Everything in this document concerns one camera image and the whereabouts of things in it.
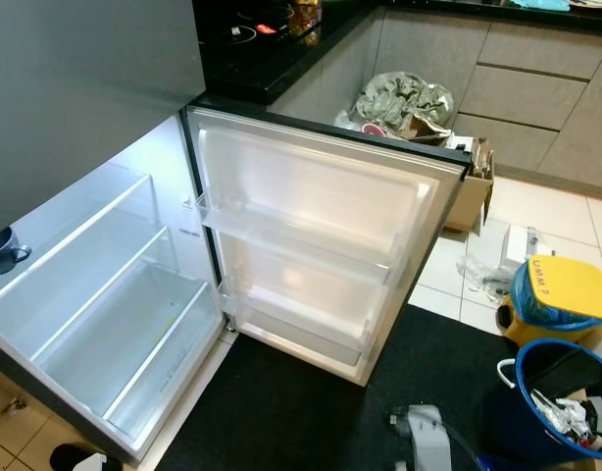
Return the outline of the grey fridge freezer door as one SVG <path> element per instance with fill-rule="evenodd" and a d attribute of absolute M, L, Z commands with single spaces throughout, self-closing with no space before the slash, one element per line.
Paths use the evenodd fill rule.
<path fill-rule="evenodd" d="M 0 0 L 0 230 L 203 90 L 193 0 Z"/>

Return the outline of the grey fridge body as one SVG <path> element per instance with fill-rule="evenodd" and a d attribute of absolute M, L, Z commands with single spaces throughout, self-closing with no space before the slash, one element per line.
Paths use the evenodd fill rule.
<path fill-rule="evenodd" d="M 112 167 L 141 174 L 144 179 L 2 288 L 0 299 L 13 283 L 86 232 L 141 232 L 157 226 L 170 229 L 171 241 L 131 264 L 130 273 L 109 288 L 162 277 L 193 280 L 202 287 L 103 417 L 94 416 L 42 372 L 40 365 L 24 359 L 1 338 L 0 369 L 101 451 L 139 466 L 158 461 L 183 425 L 201 393 L 198 378 L 226 328 L 226 317 L 220 306 L 210 241 L 195 215 L 197 181 L 184 121 L 179 117 L 163 121 L 89 174 L 104 174 Z"/>

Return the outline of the clear fridge door bin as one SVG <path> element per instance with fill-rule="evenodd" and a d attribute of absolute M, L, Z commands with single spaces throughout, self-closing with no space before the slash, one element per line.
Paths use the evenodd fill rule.
<path fill-rule="evenodd" d="M 313 223 L 258 203 L 219 200 L 212 193 L 203 194 L 195 205 L 202 225 L 217 233 L 373 286 L 398 282 L 410 256 L 404 235 L 392 235 L 381 246 L 342 226 Z"/>
<path fill-rule="evenodd" d="M 235 327 L 265 334 L 284 349 L 305 350 L 327 363 L 354 368 L 372 351 L 373 329 L 364 320 L 347 320 L 270 288 L 219 286 Z"/>

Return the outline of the open fridge door white lining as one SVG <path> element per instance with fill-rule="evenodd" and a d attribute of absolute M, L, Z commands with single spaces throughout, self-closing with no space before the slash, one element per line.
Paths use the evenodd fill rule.
<path fill-rule="evenodd" d="M 337 317 L 364 320 L 372 351 L 354 368 L 327 363 L 305 350 L 284 349 L 265 334 L 229 326 L 356 385 L 369 381 L 400 310 L 443 229 L 472 157 L 328 123 L 297 120 L 221 97 L 201 97 L 183 112 L 198 198 L 246 201 L 291 212 L 313 223 L 342 226 L 355 237 L 386 246 L 409 239 L 410 256 L 390 286 L 342 277 L 275 254 L 199 223 L 210 238 L 219 286 L 261 286 Z"/>

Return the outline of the dark blue mug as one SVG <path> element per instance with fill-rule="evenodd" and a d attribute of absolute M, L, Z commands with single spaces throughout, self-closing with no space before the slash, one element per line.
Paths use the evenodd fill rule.
<path fill-rule="evenodd" d="M 0 230 L 0 275 L 9 273 L 16 264 L 31 255 L 32 248 L 24 245 L 10 226 Z"/>

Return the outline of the black robot left foot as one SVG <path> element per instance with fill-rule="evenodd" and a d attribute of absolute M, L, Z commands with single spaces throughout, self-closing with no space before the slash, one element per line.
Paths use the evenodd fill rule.
<path fill-rule="evenodd" d="M 95 451 L 90 451 L 82 445 L 61 444 L 53 448 L 47 463 L 53 471 L 76 471 L 78 465 L 95 454 Z"/>

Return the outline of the large black floor mat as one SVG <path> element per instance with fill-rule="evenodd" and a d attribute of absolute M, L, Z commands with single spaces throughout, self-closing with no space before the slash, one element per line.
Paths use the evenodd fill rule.
<path fill-rule="evenodd" d="M 485 451 L 483 401 L 506 338 L 405 306 L 366 386 L 239 336 L 156 471 L 392 471 L 413 456 L 387 417 L 432 404 Z"/>

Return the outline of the brown spice jars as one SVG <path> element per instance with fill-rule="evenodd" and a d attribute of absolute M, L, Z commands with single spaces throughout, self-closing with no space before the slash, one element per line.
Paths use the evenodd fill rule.
<path fill-rule="evenodd" d="M 293 39 L 318 30 L 323 22 L 324 0 L 286 0 L 287 30 Z"/>

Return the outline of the crumpled grey green bag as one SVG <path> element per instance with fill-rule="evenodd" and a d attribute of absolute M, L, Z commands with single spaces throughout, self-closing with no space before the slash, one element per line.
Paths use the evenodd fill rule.
<path fill-rule="evenodd" d="M 410 117 L 445 129 L 457 106 L 452 91 L 438 82 L 409 72 L 387 72 L 373 76 L 363 86 L 352 103 L 352 113 L 388 131 L 402 131 Z"/>

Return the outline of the brown cardboard box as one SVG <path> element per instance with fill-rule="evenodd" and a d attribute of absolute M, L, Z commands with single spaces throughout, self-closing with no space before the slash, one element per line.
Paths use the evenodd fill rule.
<path fill-rule="evenodd" d="M 453 135 L 446 140 L 446 147 L 470 154 L 473 168 L 458 189 L 443 229 L 446 232 L 479 235 L 492 202 L 494 151 L 485 137 Z"/>

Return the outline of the clear crumpled plastic wrap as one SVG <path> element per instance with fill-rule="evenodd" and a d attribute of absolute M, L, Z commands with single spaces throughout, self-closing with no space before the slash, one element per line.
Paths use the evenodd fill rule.
<path fill-rule="evenodd" d="M 511 269 L 480 263 L 470 255 L 462 257 L 455 264 L 455 269 L 462 275 L 464 282 L 470 284 L 472 291 L 480 292 L 494 304 L 502 304 L 506 300 L 515 277 L 515 271 Z"/>

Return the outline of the white box on floor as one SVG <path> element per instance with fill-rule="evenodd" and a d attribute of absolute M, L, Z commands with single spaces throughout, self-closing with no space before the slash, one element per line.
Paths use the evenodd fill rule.
<path fill-rule="evenodd" d="M 552 246 L 547 245 L 542 234 L 533 226 L 508 226 L 497 252 L 498 268 L 515 270 L 535 255 L 557 255 Z"/>

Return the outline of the grey kitchen cabinets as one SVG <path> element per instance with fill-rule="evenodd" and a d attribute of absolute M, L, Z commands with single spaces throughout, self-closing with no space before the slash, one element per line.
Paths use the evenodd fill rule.
<path fill-rule="evenodd" d="M 386 72 L 452 91 L 450 129 L 489 139 L 499 175 L 602 200 L 602 35 L 381 6 L 267 108 L 329 120 Z"/>

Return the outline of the yellow bucket with blue bag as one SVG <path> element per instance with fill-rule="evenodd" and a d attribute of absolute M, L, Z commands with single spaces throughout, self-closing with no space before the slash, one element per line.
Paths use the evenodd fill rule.
<path fill-rule="evenodd" d="M 532 255 L 512 275 L 495 322 L 519 346 L 566 340 L 595 348 L 602 338 L 602 270 L 571 257 Z"/>

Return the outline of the teal cloth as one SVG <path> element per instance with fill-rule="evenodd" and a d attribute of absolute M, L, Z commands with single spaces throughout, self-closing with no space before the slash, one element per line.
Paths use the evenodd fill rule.
<path fill-rule="evenodd" d="M 569 0 L 508 0 L 509 3 L 520 8 L 542 10 L 542 12 L 569 12 Z"/>

